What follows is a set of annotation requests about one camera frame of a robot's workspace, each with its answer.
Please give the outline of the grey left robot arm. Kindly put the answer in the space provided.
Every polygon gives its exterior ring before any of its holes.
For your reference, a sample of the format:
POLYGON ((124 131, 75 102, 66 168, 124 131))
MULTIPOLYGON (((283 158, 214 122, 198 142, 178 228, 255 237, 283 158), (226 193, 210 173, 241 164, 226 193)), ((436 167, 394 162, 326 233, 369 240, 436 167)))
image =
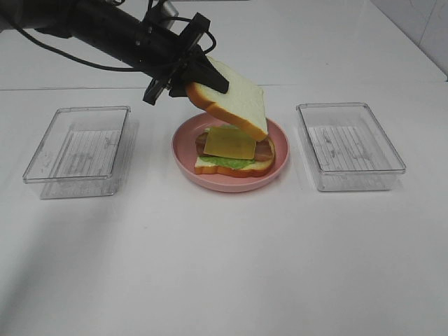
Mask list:
POLYGON ((121 1, 2 1, 1 29, 14 29, 32 43, 89 67, 150 76, 143 100, 151 105, 163 90, 184 97, 189 83, 228 91, 228 80, 199 45, 209 33, 209 19, 197 13, 186 18, 186 27, 176 34, 172 25, 182 18, 170 1, 149 1, 142 20, 121 5, 121 1), (63 39, 75 37, 126 65, 104 66, 75 57, 37 40, 28 29, 63 39))

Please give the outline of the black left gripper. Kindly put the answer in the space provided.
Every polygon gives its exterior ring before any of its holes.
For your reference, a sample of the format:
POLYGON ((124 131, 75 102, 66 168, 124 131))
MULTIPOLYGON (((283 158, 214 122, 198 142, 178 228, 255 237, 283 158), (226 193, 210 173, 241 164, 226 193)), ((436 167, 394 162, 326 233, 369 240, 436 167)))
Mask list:
POLYGON ((229 81, 213 66, 206 55, 188 61, 181 75, 174 75, 191 56, 202 35, 209 30, 210 20, 200 13, 188 20, 180 34, 175 34, 153 21, 133 20, 132 68, 152 78, 143 100, 154 105, 168 86, 169 96, 187 97, 186 86, 199 83, 220 93, 227 93, 229 81))

